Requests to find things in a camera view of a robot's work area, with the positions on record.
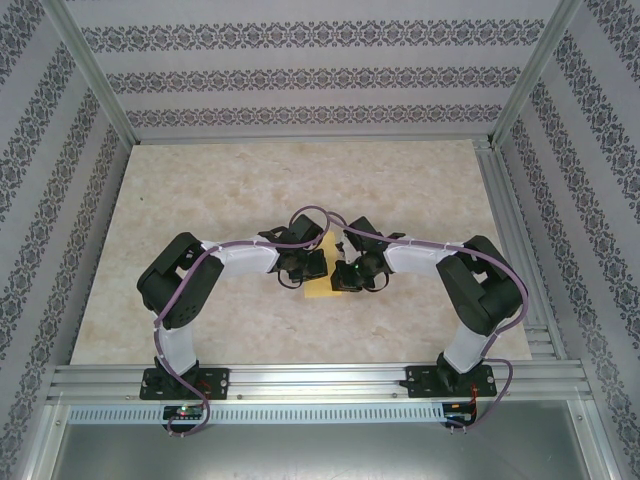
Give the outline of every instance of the metal plate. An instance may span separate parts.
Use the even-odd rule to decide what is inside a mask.
[[[199,368],[195,387],[209,400],[226,400],[229,390],[228,368]],[[198,400],[198,397],[180,387],[181,392],[176,391],[158,368],[147,368],[142,375],[140,386],[141,400]]]
[[[480,365],[469,374],[461,375],[453,392],[447,390],[437,375],[438,367],[434,365],[411,365],[406,368],[409,398],[443,398],[470,397],[472,388],[476,387],[478,397],[495,397],[498,394],[493,370],[489,365]]]

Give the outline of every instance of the purple cable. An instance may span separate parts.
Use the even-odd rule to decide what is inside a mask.
[[[272,248],[305,248],[305,247],[308,247],[308,246],[311,246],[311,245],[314,245],[316,243],[321,242],[322,238],[327,234],[327,232],[329,231],[329,228],[331,227],[331,221],[329,219],[329,213],[322,207],[318,207],[318,206],[315,206],[315,205],[308,205],[306,207],[302,207],[296,213],[294,213],[293,217],[291,218],[291,221],[293,222],[293,220],[300,213],[302,213],[302,212],[304,212],[306,210],[318,210],[327,219],[327,224],[326,224],[324,230],[316,238],[314,238],[313,240],[310,240],[308,242],[296,243],[296,244],[291,244],[291,245],[284,244],[284,243],[271,243],[271,242],[259,242],[259,241],[258,242],[254,242],[252,240],[235,240],[235,241],[232,241],[232,242],[226,242],[226,243],[222,243],[220,245],[215,245],[215,246],[211,247],[210,249],[208,249],[205,252],[203,252],[196,259],[196,261],[193,263],[193,265],[191,266],[191,268],[189,269],[187,274],[184,276],[184,278],[180,282],[180,285],[178,285],[178,288],[176,289],[174,294],[171,296],[171,298],[169,299],[169,301],[167,302],[165,307],[160,312],[160,315],[158,315],[158,317],[153,321],[153,326],[154,326],[154,329],[153,329],[153,341],[154,341],[155,346],[156,346],[156,351],[158,352],[158,361],[164,367],[164,369],[169,373],[169,375],[171,375],[173,378],[175,378],[182,386],[184,386],[190,392],[193,392],[198,398],[200,398],[202,400],[202,403],[203,403],[203,405],[205,407],[205,410],[206,410],[204,421],[202,423],[200,423],[199,425],[196,425],[195,427],[193,427],[188,432],[176,433],[173,430],[171,430],[171,424],[173,423],[173,418],[170,418],[169,421],[167,422],[167,431],[169,432],[169,435],[178,436],[178,437],[186,437],[186,436],[189,436],[189,435],[193,435],[194,433],[197,433],[200,430],[202,430],[207,425],[207,423],[209,423],[209,419],[211,418],[211,406],[209,405],[209,400],[207,399],[207,397],[200,390],[198,390],[197,388],[195,388],[191,384],[189,384],[187,381],[185,381],[180,375],[178,375],[178,373],[171,367],[171,365],[169,365],[167,362],[165,362],[164,350],[162,349],[162,345],[160,344],[160,325],[162,325],[162,321],[168,315],[169,311],[173,308],[173,306],[176,304],[176,302],[180,298],[180,295],[182,294],[182,292],[184,291],[185,287],[187,286],[187,283],[189,283],[189,280],[191,280],[191,277],[193,276],[193,274],[196,271],[196,269],[200,266],[200,264],[204,261],[204,259],[207,258],[212,253],[215,253],[215,252],[217,252],[217,251],[219,251],[219,250],[221,250],[223,248],[237,247],[237,246],[252,246],[253,245],[253,246],[258,246],[258,247],[272,247]]]
[[[337,215],[335,213],[333,213],[333,212],[328,212],[328,214],[329,214],[330,218],[331,217],[337,217]],[[505,272],[509,276],[509,278],[511,278],[511,280],[513,280],[513,282],[518,287],[518,291],[520,292],[520,296],[522,298],[522,309],[520,310],[520,314],[512,322],[504,325],[501,328],[497,328],[495,330],[495,332],[493,332],[493,335],[491,336],[491,338],[489,339],[489,341],[487,342],[485,347],[482,349],[482,352],[480,352],[480,356],[481,357],[484,357],[487,354],[487,352],[489,351],[491,346],[495,343],[495,341],[498,339],[498,336],[501,333],[506,332],[510,328],[513,328],[516,325],[518,325],[520,322],[522,322],[524,320],[524,317],[527,315],[527,312],[529,310],[529,294],[527,292],[527,288],[525,287],[525,285],[522,282],[522,280],[520,280],[520,277],[518,277],[518,275],[512,269],[510,269],[504,263],[496,260],[495,258],[493,258],[493,257],[491,257],[489,255],[486,255],[484,253],[481,253],[481,252],[476,252],[475,250],[471,250],[469,248],[458,247],[457,245],[449,245],[449,244],[438,243],[438,242],[429,242],[429,241],[426,241],[426,240],[402,240],[401,238],[393,239],[393,238],[384,237],[384,236],[381,236],[381,235],[375,235],[375,234],[372,234],[372,233],[363,232],[363,231],[357,230],[355,228],[351,228],[350,226],[346,225],[346,222],[344,221],[344,218],[342,218],[342,217],[339,217],[339,218],[340,218],[341,222],[336,221],[335,218],[331,218],[331,223],[337,225],[338,227],[342,228],[343,230],[347,230],[348,232],[356,233],[356,234],[358,234],[360,236],[363,236],[363,237],[372,238],[374,240],[382,240],[382,241],[385,241],[385,242],[388,242],[388,243],[398,243],[398,244],[401,244],[401,245],[417,245],[417,246],[424,246],[424,247],[429,247],[429,248],[441,248],[441,249],[444,249],[444,250],[453,250],[453,251],[456,251],[456,252],[466,253],[466,254],[469,254],[469,255],[473,255],[473,256],[475,256],[477,258],[481,258],[483,260],[486,260],[487,262],[491,263],[492,265],[495,265],[496,267],[501,269],[503,272]],[[511,364],[511,362],[509,360],[506,360],[506,359],[503,359],[503,358],[485,358],[485,360],[487,360],[488,362],[504,363],[505,365],[507,365],[507,368],[509,369],[509,374],[507,376],[507,380],[506,380],[506,382],[504,384],[504,387],[502,387],[502,390],[500,391],[500,393],[498,394],[498,396],[496,397],[494,402],[491,404],[491,406],[482,415],[482,417],[480,417],[478,420],[476,420],[469,427],[466,427],[466,430],[472,430],[477,425],[483,423],[487,419],[487,417],[490,416],[495,411],[495,408],[498,406],[498,404],[500,403],[502,398],[507,394],[509,386],[511,385],[511,381],[513,380],[513,365]]]
[[[330,218],[336,216],[333,212],[327,212],[327,213],[329,214]],[[496,260],[495,258],[485,253],[477,252],[469,248],[459,247],[457,245],[450,245],[446,243],[429,242],[426,240],[403,240],[402,238],[394,239],[394,238],[384,237],[382,235],[375,235],[373,233],[363,232],[355,228],[351,228],[350,226],[346,225],[346,222],[336,221],[335,218],[331,218],[331,223],[342,228],[343,230],[347,230],[348,232],[353,232],[360,236],[372,238],[374,240],[382,240],[388,243],[398,243],[400,245],[416,245],[416,246],[423,246],[428,248],[438,248],[442,250],[453,250],[455,252],[466,253],[468,255],[473,255],[477,258],[481,258],[491,263],[492,265],[495,265],[504,273],[506,273],[509,276],[509,278],[511,278],[511,280],[513,280],[513,282],[516,284],[516,287],[520,292],[520,296],[522,298],[522,309],[520,310],[520,313],[518,314],[518,316],[512,322],[504,325],[503,327],[497,328],[495,332],[493,332],[491,339],[489,339],[489,341],[487,342],[487,345],[485,345],[484,349],[480,353],[480,355],[483,357],[487,354],[491,346],[498,339],[498,336],[501,333],[506,332],[510,328],[513,328],[516,325],[518,325],[520,322],[522,322],[524,320],[524,317],[527,315],[527,312],[529,311],[529,294],[527,292],[527,288],[524,286],[524,283],[522,282],[522,280],[520,280],[520,277],[518,277],[518,275],[513,270],[511,270],[507,265],[505,265],[504,263],[500,262],[499,260]]]
[[[200,430],[202,430],[207,425],[207,423],[209,422],[209,419],[211,418],[211,406],[209,405],[208,399],[206,398],[206,396],[202,392],[200,392],[198,389],[196,389],[195,387],[191,386],[188,382],[183,380],[182,377],[180,375],[178,375],[178,373],[173,368],[171,368],[171,366],[168,363],[165,362],[164,351],[162,350],[162,346],[160,345],[160,333],[159,333],[160,332],[160,325],[162,324],[162,320],[167,316],[167,314],[169,313],[171,308],[173,308],[175,303],[178,301],[178,298],[180,297],[180,294],[183,292],[183,290],[185,289],[187,283],[189,282],[189,280],[193,276],[193,274],[196,271],[196,269],[204,261],[204,259],[207,256],[211,255],[212,253],[215,253],[215,252],[221,250],[222,248],[229,248],[229,247],[235,247],[235,246],[251,246],[251,245],[260,246],[260,247],[272,247],[272,248],[306,248],[306,247],[309,247],[311,245],[316,245],[319,242],[321,242],[322,238],[324,238],[324,236],[329,231],[329,228],[331,227],[331,223],[334,223],[336,226],[342,228],[343,230],[347,230],[349,232],[356,233],[356,234],[358,234],[360,236],[363,236],[363,237],[372,238],[374,240],[382,240],[384,242],[398,243],[398,244],[401,244],[401,245],[416,245],[416,246],[425,246],[425,247],[429,247],[429,248],[453,250],[453,251],[456,251],[456,252],[466,253],[468,255],[473,255],[475,257],[481,258],[481,259],[483,259],[483,260],[485,260],[485,261],[497,266],[501,270],[503,270],[513,280],[513,282],[516,284],[516,286],[518,287],[518,290],[520,292],[520,295],[522,297],[522,309],[520,310],[520,314],[516,317],[516,319],[514,321],[508,323],[507,325],[505,325],[505,326],[503,326],[501,328],[496,329],[496,331],[492,335],[492,338],[487,342],[487,345],[485,346],[485,348],[480,353],[480,355],[482,357],[484,357],[484,355],[489,351],[489,349],[491,348],[493,343],[498,338],[498,335],[500,335],[502,332],[505,332],[506,330],[509,330],[510,328],[513,328],[516,325],[518,325],[522,320],[524,320],[524,317],[527,314],[527,311],[529,309],[529,297],[528,297],[528,294],[527,294],[527,289],[524,286],[524,283],[522,283],[522,280],[520,280],[518,275],[513,270],[511,270],[507,265],[503,264],[502,262],[496,260],[495,258],[493,258],[493,257],[491,257],[489,255],[486,255],[486,254],[481,253],[481,252],[476,252],[475,250],[471,250],[471,249],[468,249],[468,248],[458,247],[457,245],[450,245],[450,244],[444,244],[444,243],[438,243],[438,242],[429,242],[429,241],[425,241],[425,240],[415,240],[414,241],[414,240],[393,239],[393,238],[384,237],[384,236],[381,236],[381,235],[374,235],[374,234],[371,234],[371,233],[368,233],[368,232],[363,232],[363,231],[360,231],[360,230],[357,230],[355,228],[352,228],[352,227],[348,226],[346,224],[345,219],[341,215],[339,215],[339,214],[337,214],[335,212],[327,212],[324,208],[319,207],[317,205],[307,205],[306,207],[302,207],[302,208],[298,209],[293,214],[293,216],[291,217],[291,220],[290,220],[289,224],[293,223],[293,220],[300,213],[302,213],[302,212],[304,212],[306,210],[317,210],[317,211],[323,213],[325,218],[327,219],[327,224],[326,224],[324,230],[316,238],[314,238],[313,240],[310,240],[308,242],[305,242],[305,243],[298,243],[298,244],[293,244],[293,245],[278,244],[278,243],[271,243],[271,242],[259,242],[259,241],[258,242],[254,242],[254,241],[251,241],[251,240],[236,240],[236,241],[226,242],[226,243],[211,247],[210,249],[208,249],[207,251],[202,253],[196,259],[194,264],[191,266],[191,268],[189,269],[187,274],[184,276],[184,278],[180,282],[180,285],[178,286],[178,288],[176,289],[174,294],[169,299],[169,302],[167,302],[167,304],[165,305],[164,309],[160,312],[160,315],[158,315],[158,317],[154,320],[154,322],[153,322],[154,323],[153,339],[154,339],[154,343],[155,343],[155,346],[156,346],[156,350],[158,352],[158,360],[159,360],[160,364],[181,385],[183,385],[189,391],[193,392],[198,398],[200,398],[202,400],[203,405],[205,406],[205,409],[206,409],[206,415],[205,415],[204,421],[202,423],[200,423],[199,425],[196,425],[194,428],[192,428],[188,432],[184,432],[184,433],[179,433],[178,434],[178,433],[172,431],[171,430],[171,424],[173,422],[173,418],[171,418],[169,420],[169,422],[167,423],[167,430],[169,432],[169,435],[185,437],[185,436],[188,436],[188,435],[193,435],[194,433],[197,433]],[[473,425],[477,425],[478,423],[482,423],[482,421],[484,421],[484,419],[487,417],[487,415],[490,414],[495,409],[495,407],[498,405],[500,400],[502,400],[502,397],[504,397],[504,395],[506,394],[507,389],[508,389],[509,385],[511,384],[511,380],[513,379],[513,366],[511,365],[511,363],[508,360],[504,360],[504,359],[486,359],[486,360],[487,361],[505,363],[509,367],[509,376],[507,378],[505,386],[503,387],[502,391],[500,392],[500,394],[498,395],[496,400],[493,402],[491,407],[489,407],[489,409],[485,412],[485,414],[480,419],[478,419]]]

